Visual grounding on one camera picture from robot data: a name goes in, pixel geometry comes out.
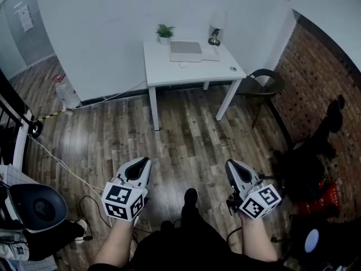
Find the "white shade table lamp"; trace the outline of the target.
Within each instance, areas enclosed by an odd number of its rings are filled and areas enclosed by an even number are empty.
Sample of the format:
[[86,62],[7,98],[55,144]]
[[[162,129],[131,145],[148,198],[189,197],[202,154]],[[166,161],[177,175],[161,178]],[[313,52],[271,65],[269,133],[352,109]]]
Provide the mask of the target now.
[[221,45],[218,36],[220,31],[225,29],[226,24],[227,24],[227,11],[215,10],[209,22],[209,25],[213,28],[213,30],[208,38],[208,44],[213,46]]

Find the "black and white headset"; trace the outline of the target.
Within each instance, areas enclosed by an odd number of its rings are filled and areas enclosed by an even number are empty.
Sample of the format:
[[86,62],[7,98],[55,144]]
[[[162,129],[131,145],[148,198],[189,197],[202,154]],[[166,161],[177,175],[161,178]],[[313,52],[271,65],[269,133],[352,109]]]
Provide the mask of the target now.
[[67,214],[64,198],[49,186],[0,182],[0,230],[39,233],[58,226]]

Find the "person's left forearm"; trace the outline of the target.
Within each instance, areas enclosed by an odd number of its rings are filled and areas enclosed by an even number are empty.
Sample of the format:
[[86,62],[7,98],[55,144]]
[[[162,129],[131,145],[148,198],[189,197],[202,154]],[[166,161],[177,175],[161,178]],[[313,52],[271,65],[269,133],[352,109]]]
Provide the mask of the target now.
[[108,238],[96,254],[94,264],[123,268],[130,258],[134,221],[115,220]]

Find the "clear plastic bottle red label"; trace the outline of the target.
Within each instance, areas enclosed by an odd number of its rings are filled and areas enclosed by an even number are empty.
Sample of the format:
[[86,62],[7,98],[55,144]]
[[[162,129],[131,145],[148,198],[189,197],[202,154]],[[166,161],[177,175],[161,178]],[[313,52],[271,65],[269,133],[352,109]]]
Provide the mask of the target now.
[[81,104],[81,100],[73,88],[66,74],[56,75],[53,78],[56,93],[66,109],[73,109]]

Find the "person's right forearm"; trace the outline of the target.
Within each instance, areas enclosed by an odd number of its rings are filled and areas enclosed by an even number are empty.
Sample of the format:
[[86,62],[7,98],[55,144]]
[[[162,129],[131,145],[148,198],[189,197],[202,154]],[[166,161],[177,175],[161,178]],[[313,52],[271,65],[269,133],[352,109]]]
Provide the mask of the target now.
[[238,215],[241,219],[243,254],[264,262],[276,262],[276,249],[267,235],[263,220],[252,219],[242,211]]

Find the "white rectangular tray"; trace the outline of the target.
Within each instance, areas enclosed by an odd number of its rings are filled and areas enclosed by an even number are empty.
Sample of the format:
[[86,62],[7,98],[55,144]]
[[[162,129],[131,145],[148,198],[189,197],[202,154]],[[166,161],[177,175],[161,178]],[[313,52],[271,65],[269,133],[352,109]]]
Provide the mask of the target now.
[[202,51],[202,54],[201,54],[202,60],[216,61],[216,62],[221,61],[221,56],[219,54],[217,46],[202,45],[201,51]]

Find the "white table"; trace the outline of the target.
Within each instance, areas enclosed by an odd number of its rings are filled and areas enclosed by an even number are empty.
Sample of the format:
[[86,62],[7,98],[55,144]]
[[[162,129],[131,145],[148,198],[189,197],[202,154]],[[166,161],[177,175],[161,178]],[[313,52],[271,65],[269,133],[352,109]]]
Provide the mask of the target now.
[[[156,41],[143,43],[146,79],[155,131],[159,130],[156,88],[161,86],[202,82],[206,90],[210,82],[231,81],[232,84],[215,116],[217,121],[222,119],[242,79],[246,78],[246,74],[224,45],[220,45],[218,51],[221,56],[220,62],[207,60],[200,63],[186,62],[187,68],[180,69],[178,62],[169,60],[169,46],[163,46]],[[237,68],[237,72],[231,71],[230,67]]]

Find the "black machine with white disc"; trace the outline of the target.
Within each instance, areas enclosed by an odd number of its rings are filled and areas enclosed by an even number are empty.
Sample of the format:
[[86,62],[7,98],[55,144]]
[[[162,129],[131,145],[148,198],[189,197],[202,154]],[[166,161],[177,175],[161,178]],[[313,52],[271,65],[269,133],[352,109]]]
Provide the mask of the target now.
[[349,266],[361,256],[361,217],[337,223],[321,216],[291,215],[292,256],[306,265]]

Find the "black round chair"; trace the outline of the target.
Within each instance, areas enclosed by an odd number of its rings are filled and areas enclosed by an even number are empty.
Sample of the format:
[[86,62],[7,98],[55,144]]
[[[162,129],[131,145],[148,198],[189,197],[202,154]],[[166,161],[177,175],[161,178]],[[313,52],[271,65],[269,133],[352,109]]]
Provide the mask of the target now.
[[278,73],[264,68],[258,69],[242,79],[236,95],[244,96],[245,99],[256,105],[252,128],[256,125],[262,106],[281,92],[284,86],[284,80]]

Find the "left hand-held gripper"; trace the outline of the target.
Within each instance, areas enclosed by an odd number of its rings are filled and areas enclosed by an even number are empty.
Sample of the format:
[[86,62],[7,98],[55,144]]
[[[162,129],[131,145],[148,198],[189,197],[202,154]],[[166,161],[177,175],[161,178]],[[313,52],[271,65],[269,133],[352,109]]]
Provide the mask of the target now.
[[137,220],[148,200],[151,165],[150,158],[140,157],[119,167],[116,178],[107,182],[102,195],[107,216],[124,221]]

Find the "white paper notice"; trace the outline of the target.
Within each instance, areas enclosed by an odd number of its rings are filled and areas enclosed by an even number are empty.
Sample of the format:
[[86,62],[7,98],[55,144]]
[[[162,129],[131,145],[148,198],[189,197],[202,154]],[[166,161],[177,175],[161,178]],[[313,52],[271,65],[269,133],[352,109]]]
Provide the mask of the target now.
[[24,32],[27,32],[34,27],[28,5],[18,9],[15,13],[19,16],[20,24]]

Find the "white bag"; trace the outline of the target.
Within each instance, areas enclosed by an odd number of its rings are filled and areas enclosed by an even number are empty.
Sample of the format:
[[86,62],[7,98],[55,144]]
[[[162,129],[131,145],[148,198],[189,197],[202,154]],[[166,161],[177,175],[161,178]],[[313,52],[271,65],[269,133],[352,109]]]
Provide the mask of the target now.
[[29,260],[29,246],[22,232],[0,231],[0,258]]

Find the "green potted plant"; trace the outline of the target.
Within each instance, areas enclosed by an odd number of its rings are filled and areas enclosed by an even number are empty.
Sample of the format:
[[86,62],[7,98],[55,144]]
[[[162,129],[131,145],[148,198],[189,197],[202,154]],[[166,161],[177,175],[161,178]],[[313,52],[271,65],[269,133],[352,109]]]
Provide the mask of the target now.
[[175,27],[167,27],[165,24],[159,24],[156,33],[159,37],[159,42],[161,45],[167,46],[170,43],[171,38],[174,36]]

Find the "person's black shoe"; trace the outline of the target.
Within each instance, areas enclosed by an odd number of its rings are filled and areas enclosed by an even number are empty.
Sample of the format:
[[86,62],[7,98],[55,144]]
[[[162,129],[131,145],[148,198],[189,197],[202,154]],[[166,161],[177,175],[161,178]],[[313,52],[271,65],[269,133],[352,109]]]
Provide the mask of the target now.
[[197,191],[194,188],[188,189],[184,195],[184,208],[196,207],[197,198]]

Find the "white gridded board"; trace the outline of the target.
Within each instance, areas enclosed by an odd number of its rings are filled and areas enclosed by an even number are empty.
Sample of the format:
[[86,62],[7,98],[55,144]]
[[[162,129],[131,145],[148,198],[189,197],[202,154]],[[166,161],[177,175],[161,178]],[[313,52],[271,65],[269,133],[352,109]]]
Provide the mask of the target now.
[[37,183],[13,165],[0,165],[0,182],[12,186],[17,184]]

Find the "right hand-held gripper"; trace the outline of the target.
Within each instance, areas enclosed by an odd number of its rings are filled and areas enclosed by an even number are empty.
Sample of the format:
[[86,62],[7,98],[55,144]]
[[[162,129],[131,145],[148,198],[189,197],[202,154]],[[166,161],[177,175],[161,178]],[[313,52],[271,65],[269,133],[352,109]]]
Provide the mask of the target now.
[[231,214],[241,211],[251,219],[258,219],[269,214],[281,202],[281,196],[274,186],[259,180],[252,167],[228,159],[225,169],[228,181],[235,190],[226,200]]

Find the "black round wheel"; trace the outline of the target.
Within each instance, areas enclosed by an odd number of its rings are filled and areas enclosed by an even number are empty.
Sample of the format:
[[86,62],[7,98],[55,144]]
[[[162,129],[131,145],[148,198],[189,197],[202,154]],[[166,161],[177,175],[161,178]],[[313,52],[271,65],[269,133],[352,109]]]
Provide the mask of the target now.
[[33,138],[37,138],[42,133],[42,130],[43,130],[43,123],[41,121],[36,121],[29,127],[29,134]]

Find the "black metal railing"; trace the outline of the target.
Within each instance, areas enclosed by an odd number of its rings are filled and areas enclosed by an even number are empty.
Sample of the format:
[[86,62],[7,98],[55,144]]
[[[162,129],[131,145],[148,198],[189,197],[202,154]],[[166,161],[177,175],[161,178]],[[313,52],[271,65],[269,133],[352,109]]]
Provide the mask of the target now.
[[0,69],[0,163],[25,169],[32,113]]

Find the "black office chair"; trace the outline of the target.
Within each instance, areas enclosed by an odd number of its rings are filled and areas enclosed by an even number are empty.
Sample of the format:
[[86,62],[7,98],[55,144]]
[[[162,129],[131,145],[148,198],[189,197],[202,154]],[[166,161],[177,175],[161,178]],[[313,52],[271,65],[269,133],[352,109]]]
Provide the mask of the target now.
[[339,95],[329,104],[326,117],[315,133],[300,147],[283,154],[274,151],[276,169],[284,182],[283,194],[289,196],[291,202],[311,203],[320,198],[319,183],[324,179],[324,166],[318,156],[336,157],[336,149],[328,139],[331,133],[337,133],[342,128],[344,106],[345,99]]

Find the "person's black clothing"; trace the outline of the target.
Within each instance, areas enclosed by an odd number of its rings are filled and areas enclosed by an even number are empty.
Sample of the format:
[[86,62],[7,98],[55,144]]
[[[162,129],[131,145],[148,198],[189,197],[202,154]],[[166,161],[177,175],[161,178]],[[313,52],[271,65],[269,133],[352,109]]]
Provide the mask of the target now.
[[284,271],[234,253],[196,207],[183,207],[181,227],[160,230],[144,238],[130,264],[136,271]]

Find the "grey divided tray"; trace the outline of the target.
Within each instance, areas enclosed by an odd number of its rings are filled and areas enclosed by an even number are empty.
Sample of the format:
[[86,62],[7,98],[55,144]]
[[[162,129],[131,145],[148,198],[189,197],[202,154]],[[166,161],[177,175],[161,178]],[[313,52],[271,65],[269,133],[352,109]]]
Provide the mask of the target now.
[[169,60],[171,62],[202,61],[202,49],[198,42],[171,41],[169,44]]

